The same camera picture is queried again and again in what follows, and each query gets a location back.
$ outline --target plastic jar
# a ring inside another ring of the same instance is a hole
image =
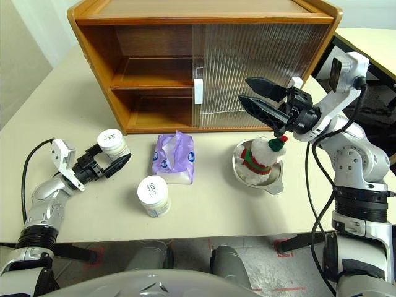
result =
[[[103,153],[107,154],[111,161],[131,153],[125,143],[123,134],[117,129],[104,130],[99,134],[97,142]]]
[[[168,185],[158,175],[151,175],[143,179],[137,187],[137,196],[147,213],[153,218],[163,216],[171,207],[168,198]]]

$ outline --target purple tissue package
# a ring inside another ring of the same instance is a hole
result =
[[[153,174],[167,184],[192,184],[194,176],[194,141],[192,136],[160,134],[153,156]]]

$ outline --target wooden cabinet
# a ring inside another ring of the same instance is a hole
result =
[[[85,0],[67,14],[125,133],[266,129],[239,104],[254,95],[244,78],[306,80],[341,18],[321,0]]]

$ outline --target stainless steel bowl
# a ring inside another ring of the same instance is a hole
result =
[[[253,140],[254,139],[244,139],[240,143],[238,143],[237,146],[243,145],[247,149],[251,148]],[[282,183],[283,163],[282,163],[282,161],[280,161],[277,164],[272,165],[272,170],[271,170],[271,173],[270,173],[270,177],[266,181],[264,181],[263,183],[258,184],[256,186],[253,185],[253,184],[248,184],[247,182],[245,182],[246,177],[241,172],[239,172],[236,169],[236,167],[235,167],[235,162],[236,161],[235,161],[234,155],[233,155],[232,162],[233,162],[233,170],[234,170],[234,174],[236,176],[236,179],[238,181],[240,181],[241,183],[243,183],[243,184],[245,184],[245,185],[247,185],[249,187],[254,187],[256,189],[263,189],[263,190],[265,190],[268,193],[273,194],[273,195],[277,195],[277,194],[282,193],[282,191],[283,191],[283,183]]]

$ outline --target stuffed toy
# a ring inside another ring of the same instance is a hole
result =
[[[259,137],[252,141],[248,149],[239,145],[234,149],[235,168],[245,177],[245,182],[252,185],[264,183],[271,173],[271,166],[278,163],[279,157],[286,154],[283,145],[287,136],[267,140]]]

